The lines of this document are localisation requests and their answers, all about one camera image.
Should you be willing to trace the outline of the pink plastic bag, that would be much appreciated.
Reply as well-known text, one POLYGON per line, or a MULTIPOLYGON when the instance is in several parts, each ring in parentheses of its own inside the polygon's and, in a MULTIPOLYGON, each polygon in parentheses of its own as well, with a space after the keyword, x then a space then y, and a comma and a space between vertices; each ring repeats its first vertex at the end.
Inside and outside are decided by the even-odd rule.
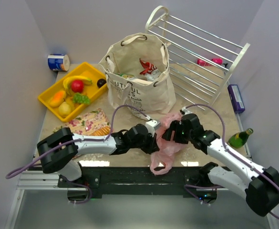
POLYGON ((160 119, 161 126, 156 130, 156 143, 159 147, 159 151, 151 154, 150 164, 150 170, 156 176, 168 173, 175 160, 175 154, 186 147, 185 144, 174 142, 173 138, 171 138, 170 141, 166 141, 162 138, 162 135, 170 127, 171 122, 175 120, 180 121, 181 117, 182 115, 178 111, 168 113, 160 119))

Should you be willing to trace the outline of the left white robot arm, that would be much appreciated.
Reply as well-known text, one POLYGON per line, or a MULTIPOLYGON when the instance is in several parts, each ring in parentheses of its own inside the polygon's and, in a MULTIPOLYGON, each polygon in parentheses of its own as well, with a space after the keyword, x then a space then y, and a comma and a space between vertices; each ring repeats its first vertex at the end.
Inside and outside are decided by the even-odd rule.
POLYGON ((69 181, 82 176, 80 164, 73 161, 77 155, 122 155, 130 149, 141 149, 146 154, 159 151, 156 130, 160 123, 150 120, 129 130, 121 130, 104 136, 74 134, 64 127, 37 144, 39 160, 45 174, 59 173, 69 181))

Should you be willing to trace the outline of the beige canvas tote bag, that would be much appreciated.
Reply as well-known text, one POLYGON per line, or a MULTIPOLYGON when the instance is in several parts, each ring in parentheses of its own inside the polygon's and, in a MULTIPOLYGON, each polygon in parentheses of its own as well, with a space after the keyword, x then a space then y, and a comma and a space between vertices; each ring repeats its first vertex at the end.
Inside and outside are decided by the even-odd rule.
POLYGON ((129 105, 130 112, 144 118, 144 114, 167 114, 176 103, 175 90, 169 76, 169 54, 166 45, 155 35, 137 33, 123 38, 108 49, 99 67, 105 74, 108 102, 113 108, 129 105), (153 82, 140 72, 139 59, 156 66, 161 75, 153 82), (119 73, 132 74, 138 79, 129 81, 119 73))

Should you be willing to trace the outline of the green chips bag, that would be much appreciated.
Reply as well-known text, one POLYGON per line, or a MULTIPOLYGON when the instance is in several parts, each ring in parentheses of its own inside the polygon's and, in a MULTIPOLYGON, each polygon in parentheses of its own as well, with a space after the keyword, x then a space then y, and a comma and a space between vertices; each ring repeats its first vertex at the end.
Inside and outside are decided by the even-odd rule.
POLYGON ((129 81, 135 81, 135 80, 138 79, 138 78, 135 77, 134 75, 132 75, 132 74, 126 74, 126 73, 119 73, 118 76, 120 76, 120 77, 123 78, 123 79, 129 80, 129 81))

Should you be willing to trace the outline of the red white snack packet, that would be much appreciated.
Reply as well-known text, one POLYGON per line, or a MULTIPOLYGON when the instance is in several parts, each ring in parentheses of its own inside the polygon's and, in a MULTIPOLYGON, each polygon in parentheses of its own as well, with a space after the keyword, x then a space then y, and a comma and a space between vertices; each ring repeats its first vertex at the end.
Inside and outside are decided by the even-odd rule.
POLYGON ((146 62, 141 59, 139 59, 139 61, 143 67, 140 75, 143 75, 147 81, 153 82, 161 75, 160 70, 150 62, 146 62))

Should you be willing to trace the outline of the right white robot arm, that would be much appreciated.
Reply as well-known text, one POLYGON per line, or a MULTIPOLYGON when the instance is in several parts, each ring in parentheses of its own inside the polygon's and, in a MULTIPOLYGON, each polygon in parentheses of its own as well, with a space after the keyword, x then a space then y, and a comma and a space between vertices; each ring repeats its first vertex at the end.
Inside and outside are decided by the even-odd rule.
POLYGON ((202 168, 203 174, 211 183, 244 198, 257 215, 264 217, 279 204, 278 171, 273 167, 264 168, 224 144, 218 134, 203 128, 196 114, 184 114, 180 121, 172 121, 162 138, 181 144, 191 143, 223 163, 228 170, 209 163, 202 168))

